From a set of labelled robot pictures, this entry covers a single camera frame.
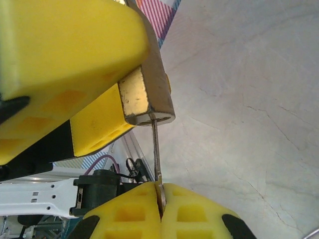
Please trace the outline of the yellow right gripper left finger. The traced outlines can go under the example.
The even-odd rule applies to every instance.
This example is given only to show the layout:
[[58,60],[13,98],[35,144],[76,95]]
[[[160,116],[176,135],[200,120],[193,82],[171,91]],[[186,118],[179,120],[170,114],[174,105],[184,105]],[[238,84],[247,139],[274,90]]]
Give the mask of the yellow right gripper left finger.
[[160,239],[155,184],[140,184],[89,211],[72,231],[73,239]]

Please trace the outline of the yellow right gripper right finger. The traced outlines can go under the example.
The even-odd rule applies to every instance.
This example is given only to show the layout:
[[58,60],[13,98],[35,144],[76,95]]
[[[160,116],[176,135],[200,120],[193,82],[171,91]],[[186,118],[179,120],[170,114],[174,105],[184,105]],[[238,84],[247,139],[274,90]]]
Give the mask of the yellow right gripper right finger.
[[232,210],[175,184],[163,186],[166,207],[161,218],[163,239],[255,239]]

